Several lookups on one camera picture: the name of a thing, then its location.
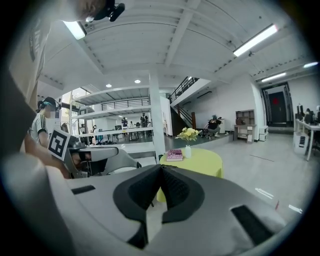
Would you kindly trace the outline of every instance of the striped shirt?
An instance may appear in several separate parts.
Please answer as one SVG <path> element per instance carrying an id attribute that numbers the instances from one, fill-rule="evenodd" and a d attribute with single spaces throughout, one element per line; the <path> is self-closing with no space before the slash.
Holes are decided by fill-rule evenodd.
<path id="1" fill-rule="evenodd" d="M 30 128 L 30 135 L 32 139 L 37 143 L 40 143 L 39 133 L 41 132 L 48 133 L 46 126 L 46 118 L 43 114 L 37 113 Z"/>

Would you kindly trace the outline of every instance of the black slot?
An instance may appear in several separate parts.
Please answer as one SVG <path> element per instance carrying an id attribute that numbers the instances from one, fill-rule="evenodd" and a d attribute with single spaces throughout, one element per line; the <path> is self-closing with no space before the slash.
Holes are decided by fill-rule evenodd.
<path id="1" fill-rule="evenodd" d="M 249 235 L 255 246 L 263 243 L 273 236 L 273 233 L 246 207 L 245 205 L 231 209 L 245 232 Z"/>
<path id="2" fill-rule="evenodd" d="M 73 188 L 71 189 L 72 193 L 74 195 L 78 195 L 78 194 L 82 194 L 85 192 L 89 192 L 91 190 L 95 190 L 96 188 L 92 185 L 88 185 L 88 186 L 82 186 L 82 187 L 77 187 L 77 188 Z"/>

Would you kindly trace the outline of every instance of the vent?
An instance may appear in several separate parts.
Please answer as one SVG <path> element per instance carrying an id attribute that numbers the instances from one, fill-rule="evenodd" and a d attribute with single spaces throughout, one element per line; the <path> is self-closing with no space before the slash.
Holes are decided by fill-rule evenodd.
<path id="1" fill-rule="evenodd" d="M 245 205 L 231 209 L 245 232 L 255 246 L 263 243 L 273 236 L 273 233 L 249 210 Z"/>

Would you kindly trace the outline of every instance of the cabinet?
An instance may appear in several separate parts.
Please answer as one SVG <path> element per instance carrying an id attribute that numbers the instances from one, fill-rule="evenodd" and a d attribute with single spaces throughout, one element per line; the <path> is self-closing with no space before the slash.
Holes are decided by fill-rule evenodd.
<path id="1" fill-rule="evenodd" d="M 245 139 L 247 143 L 255 141 L 255 111 L 253 109 L 236 111 L 235 117 L 244 124 L 236 124 L 234 126 L 234 140 Z"/>

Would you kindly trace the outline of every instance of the white column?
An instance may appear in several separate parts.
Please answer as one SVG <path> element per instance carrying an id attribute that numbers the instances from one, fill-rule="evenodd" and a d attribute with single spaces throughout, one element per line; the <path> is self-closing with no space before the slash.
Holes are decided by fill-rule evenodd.
<path id="1" fill-rule="evenodd" d="M 158 71 L 152 68 L 149 71 L 149 84 L 150 84 L 150 103 L 151 103 L 151 116 L 153 127 L 153 143 L 156 153 L 156 162 L 159 163 L 159 155 L 164 155 L 166 152 L 165 136 L 162 123 L 162 112 L 159 93 L 159 79 Z"/>

